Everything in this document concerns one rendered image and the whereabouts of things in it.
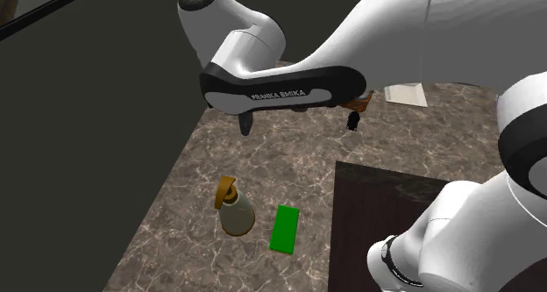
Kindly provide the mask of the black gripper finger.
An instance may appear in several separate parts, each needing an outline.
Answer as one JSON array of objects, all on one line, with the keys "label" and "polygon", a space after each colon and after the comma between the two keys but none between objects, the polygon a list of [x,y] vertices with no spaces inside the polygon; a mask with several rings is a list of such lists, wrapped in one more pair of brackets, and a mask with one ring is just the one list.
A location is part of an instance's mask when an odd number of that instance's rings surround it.
[{"label": "black gripper finger", "polygon": [[243,136],[248,136],[253,125],[253,114],[251,111],[238,115],[238,124],[240,132]]}]

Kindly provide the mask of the green flat rectangular sponge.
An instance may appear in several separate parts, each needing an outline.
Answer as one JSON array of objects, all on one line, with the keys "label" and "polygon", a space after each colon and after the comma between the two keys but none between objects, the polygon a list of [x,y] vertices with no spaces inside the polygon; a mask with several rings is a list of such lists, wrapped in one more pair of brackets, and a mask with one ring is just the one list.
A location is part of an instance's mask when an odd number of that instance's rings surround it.
[{"label": "green flat rectangular sponge", "polygon": [[292,255],[300,210],[279,204],[272,229],[269,249],[278,253]]}]

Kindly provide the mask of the brown and black brush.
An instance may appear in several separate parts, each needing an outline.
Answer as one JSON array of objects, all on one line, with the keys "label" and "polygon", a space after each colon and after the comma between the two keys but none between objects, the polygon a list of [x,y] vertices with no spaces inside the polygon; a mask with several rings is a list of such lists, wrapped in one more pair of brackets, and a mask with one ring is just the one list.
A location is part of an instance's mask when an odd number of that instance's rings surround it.
[{"label": "brown and black brush", "polygon": [[340,107],[351,111],[347,118],[346,128],[350,131],[356,131],[359,125],[360,115],[366,111],[369,102],[372,99],[374,91],[371,90],[363,96],[357,97],[348,103],[340,104]]}]

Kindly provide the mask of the white flat box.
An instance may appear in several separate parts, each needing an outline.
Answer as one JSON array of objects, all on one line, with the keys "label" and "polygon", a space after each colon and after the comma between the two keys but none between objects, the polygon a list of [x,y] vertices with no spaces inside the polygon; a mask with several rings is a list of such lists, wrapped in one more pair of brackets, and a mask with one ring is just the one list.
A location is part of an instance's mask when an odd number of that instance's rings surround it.
[{"label": "white flat box", "polygon": [[406,104],[427,108],[427,100],[421,83],[395,84],[384,88],[389,103]]}]

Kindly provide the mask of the grey soap dispenser brown pump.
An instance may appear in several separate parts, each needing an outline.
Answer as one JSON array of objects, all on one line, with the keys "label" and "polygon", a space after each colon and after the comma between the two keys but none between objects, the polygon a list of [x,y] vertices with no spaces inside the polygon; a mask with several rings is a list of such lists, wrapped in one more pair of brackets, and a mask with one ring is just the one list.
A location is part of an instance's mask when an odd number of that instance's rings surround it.
[{"label": "grey soap dispenser brown pump", "polygon": [[256,215],[250,200],[234,185],[235,181],[234,177],[221,176],[214,208],[223,230],[231,236],[240,237],[253,228]]}]

